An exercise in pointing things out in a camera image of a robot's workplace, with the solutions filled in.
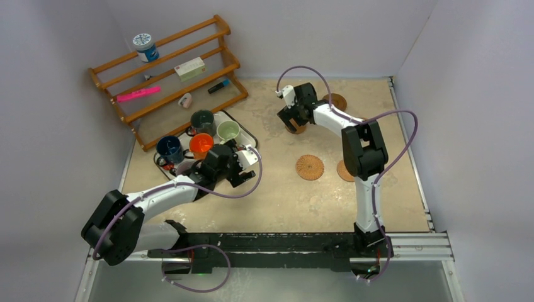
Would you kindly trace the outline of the dark grooved wooden coaster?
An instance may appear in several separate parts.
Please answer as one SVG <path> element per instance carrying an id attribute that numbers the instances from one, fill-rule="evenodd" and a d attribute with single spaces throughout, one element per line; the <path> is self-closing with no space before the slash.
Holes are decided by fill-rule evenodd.
<path id="1" fill-rule="evenodd" d="M 347 102 L 344 97 L 340 94 L 332 93 L 331 94 L 332 108 L 335 107 L 336 110 L 345 112 L 347 107 Z"/>

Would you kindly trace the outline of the light green mug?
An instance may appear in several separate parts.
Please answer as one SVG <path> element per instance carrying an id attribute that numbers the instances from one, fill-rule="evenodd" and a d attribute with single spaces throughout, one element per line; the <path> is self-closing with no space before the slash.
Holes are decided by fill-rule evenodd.
<path id="1" fill-rule="evenodd" d="M 230 140 L 235 140 L 236 143 L 239 143 L 241 138 L 241 128 L 236 121 L 223 121 L 217 127 L 217 136 L 220 143 L 226 143 Z"/>

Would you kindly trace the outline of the black blue marker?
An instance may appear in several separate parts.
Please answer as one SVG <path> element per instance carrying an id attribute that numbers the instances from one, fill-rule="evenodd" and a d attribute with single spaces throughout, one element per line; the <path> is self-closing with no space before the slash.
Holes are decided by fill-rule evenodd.
<path id="1" fill-rule="evenodd" d="M 213 94 L 219 90 L 221 90 L 222 88 L 224 88 L 225 86 L 228 86 L 230 84 L 230 80 L 229 79 L 226 79 L 226 80 L 223 80 L 219 83 L 217 83 L 216 85 L 210 87 L 208 89 L 208 93 L 209 94 Z"/>

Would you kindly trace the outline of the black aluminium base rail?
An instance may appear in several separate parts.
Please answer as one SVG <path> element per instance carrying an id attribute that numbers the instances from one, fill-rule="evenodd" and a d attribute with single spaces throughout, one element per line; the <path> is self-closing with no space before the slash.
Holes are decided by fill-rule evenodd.
<path id="1" fill-rule="evenodd" d="M 111 266 L 144 254 L 146 258 L 190 265 L 194 274 L 214 268 L 329 269 L 362 278 L 377 276 L 392 261 L 442 261 L 453 258 L 445 233 L 391 233 L 367 246 L 351 232 L 197 233 L 107 237 L 97 255 Z"/>

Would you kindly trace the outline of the white strawberry metal tray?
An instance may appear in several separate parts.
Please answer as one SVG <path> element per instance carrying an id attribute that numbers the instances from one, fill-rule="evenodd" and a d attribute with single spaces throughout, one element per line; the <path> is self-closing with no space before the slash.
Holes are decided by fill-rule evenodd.
<path id="1" fill-rule="evenodd" d="M 258 147 L 258 140 L 257 138 L 249 131 L 247 130 L 244 126 L 242 126 L 233 116 L 231 116 L 228 112 L 226 112 L 225 110 L 221 110 L 219 112 L 216 112 L 214 113 L 214 117 L 215 117 L 215 126 L 218 126 L 221 122 L 223 121 L 227 121 L 227 120 L 233 120 L 233 121 L 236 121 L 240 128 L 241 128 L 241 138 L 240 138 L 240 142 L 239 142 L 239 145 L 247 145 L 247 144 L 250 144 L 252 145 L 253 147 L 257 148 Z M 189 147 L 189 142 L 191 140 L 191 137 L 189 137 L 186 132 L 183 132 L 181 134 L 179 134 L 177 136 L 183 146 L 184 149 L 187 149 Z M 174 175 L 174 172 L 173 172 L 173 169 L 174 169 L 174 166 L 176 166 L 177 164 L 172 164 L 172 163 L 168 163 L 168 164 L 164 164 L 164 160 L 163 158 L 156 152 L 153 156 L 153 160 L 154 160 L 154 164 L 156 165 L 156 167 L 169 179 L 169 180 L 172 180 L 174 179 L 176 176 Z"/>

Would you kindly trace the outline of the plain round wooden coaster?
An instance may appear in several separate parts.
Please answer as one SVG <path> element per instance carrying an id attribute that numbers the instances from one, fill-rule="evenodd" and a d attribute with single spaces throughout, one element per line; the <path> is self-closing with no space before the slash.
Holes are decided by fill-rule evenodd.
<path id="1" fill-rule="evenodd" d="M 285 125 L 285 129 L 288 132 L 290 132 L 292 134 L 296 134 L 296 135 L 303 133 L 307 128 L 306 125 L 300 126 L 296 122 L 294 122 L 293 120 L 290 120 L 290 124 L 292 125 L 293 128 L 290 128 L 287 125 Z"/>

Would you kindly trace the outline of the blue white lidded jar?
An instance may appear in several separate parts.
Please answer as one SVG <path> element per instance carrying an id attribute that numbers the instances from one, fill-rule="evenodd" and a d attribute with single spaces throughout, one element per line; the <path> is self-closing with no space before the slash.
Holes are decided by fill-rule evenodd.
<path id="1" fill-rule="evenodd" d="M 132 39 L 132 43 L 142 62 L 149 63 L 159 58 L 159 52 L 150 34 L 140 33 L 135 35 Z"/>

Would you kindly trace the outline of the dark green mug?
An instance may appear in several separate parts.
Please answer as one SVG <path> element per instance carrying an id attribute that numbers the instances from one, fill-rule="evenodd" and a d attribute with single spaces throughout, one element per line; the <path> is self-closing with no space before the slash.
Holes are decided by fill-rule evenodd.
<path id="1" fill-rule="evenodd" d="M 206 133 L 211 137 L 216 135 L 215 117 L 210 110 L 198 110 L 191 115 L 186 134 L 193 137 L 200 133 Z"/>

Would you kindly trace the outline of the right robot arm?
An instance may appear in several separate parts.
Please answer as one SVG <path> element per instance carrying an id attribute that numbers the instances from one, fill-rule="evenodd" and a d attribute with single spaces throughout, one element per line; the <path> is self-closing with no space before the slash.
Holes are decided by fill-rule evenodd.
<path id="1" fill-rule="evenodd" d="M 277 90 L 276 95 L 285 102 L 277 115 L 291 131 L 310 123 L 341 138 L 343 162 L 356 186 L 355 251 L 368 256 L 379 244 L 389 245 L 380 214 L 380 176 L 389 155 L 379 124 L 347 115 L 318 99 L 311 83 L 287 85 Z"/>

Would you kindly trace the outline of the orange mug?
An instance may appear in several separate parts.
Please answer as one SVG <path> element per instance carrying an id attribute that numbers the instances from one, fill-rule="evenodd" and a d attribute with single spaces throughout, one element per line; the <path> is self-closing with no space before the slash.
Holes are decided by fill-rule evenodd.
<path id="1" fill-rule="evenodd" d="M 184 151 L 187 159 L 204 159 L 208 151 L 213 147 L 213 137 L 207 133 L 199 133 L 191 137 L 189 148 Z"/>

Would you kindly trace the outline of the lilac purple mug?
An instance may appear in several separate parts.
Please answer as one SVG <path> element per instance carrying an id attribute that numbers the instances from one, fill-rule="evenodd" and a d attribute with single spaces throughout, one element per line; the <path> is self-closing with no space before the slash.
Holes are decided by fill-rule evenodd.
<path id="1" fill-rule="evenodd" d="M 173 172 L 175 176 L 178 176 L 185 172 L 186 170 L 190 169 L 194 165 L 194 160 L 184 160 L 180 164 L 177 164 L 174 166 Z"/>

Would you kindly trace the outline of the woven rattan round coaster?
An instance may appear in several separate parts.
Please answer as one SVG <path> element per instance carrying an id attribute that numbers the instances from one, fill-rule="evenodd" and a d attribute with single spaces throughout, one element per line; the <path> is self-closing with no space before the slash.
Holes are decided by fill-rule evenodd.
<path id="1" fill-rule="evenodd" d="M 295 170 L 302 179 L 314 181 L 323 175 L 324 163 L 317 156 L 307 154 L 297 159 Z"/>

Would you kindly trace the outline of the pink highlighter marker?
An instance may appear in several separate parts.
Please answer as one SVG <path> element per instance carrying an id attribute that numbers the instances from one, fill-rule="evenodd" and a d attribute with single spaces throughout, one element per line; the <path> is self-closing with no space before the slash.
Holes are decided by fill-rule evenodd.
<path id="1" fill-rule="evenodd" d="M 128 94 L 121 94 L 116 97 L 116 101 L 119 103 L 124 103 L 128 101 L 132 101 L 134 99 L 144 98 L 146 96 L 150 96 L 156 93 L 159 93 L 161 91 L 160 86 L 154 86 L 154 87 L 148 87 L 139 89 L 137 91 L 130 92 Z"/>

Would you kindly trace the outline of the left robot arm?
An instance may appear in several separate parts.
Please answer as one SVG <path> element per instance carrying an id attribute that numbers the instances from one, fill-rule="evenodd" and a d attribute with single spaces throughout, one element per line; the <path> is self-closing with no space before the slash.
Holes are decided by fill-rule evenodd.
<path id="1" fill-rule="evenodd" d="M 242 150 L 232 142 L 216 144 L 203 160 L 164 184 L 145 191 L 123 194 L 115 189 L 106 193 L 81 230 L 82 239 L 89 244 L 94 260 L 115 266 L 139 250 L 164 249 L 171 257 L 181 257 L 188 241 L 170 227 L 164 242 L 153 240 L 145 244 L 139 238 L 146 234 L 144 224 L 153 217 L 181 204 L 191 203 L 211 194 L 221 198 L 230 196 L 216 192 L 218 182 L 226 180 L 232 187 L 262 178 L 262 158 L 258 150 L 247 145 Z"/>

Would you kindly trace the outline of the dark blue mug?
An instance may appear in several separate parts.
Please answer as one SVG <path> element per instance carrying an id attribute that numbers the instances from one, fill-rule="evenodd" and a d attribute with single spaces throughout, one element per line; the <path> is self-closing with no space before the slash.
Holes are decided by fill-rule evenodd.
<path id="1" fill-rule="evenodd" d="M 179 164 L 185 159 L 184 149 L 178 137 L 162 137 L 156 144 L 157 153 L 166 161 Z"/>

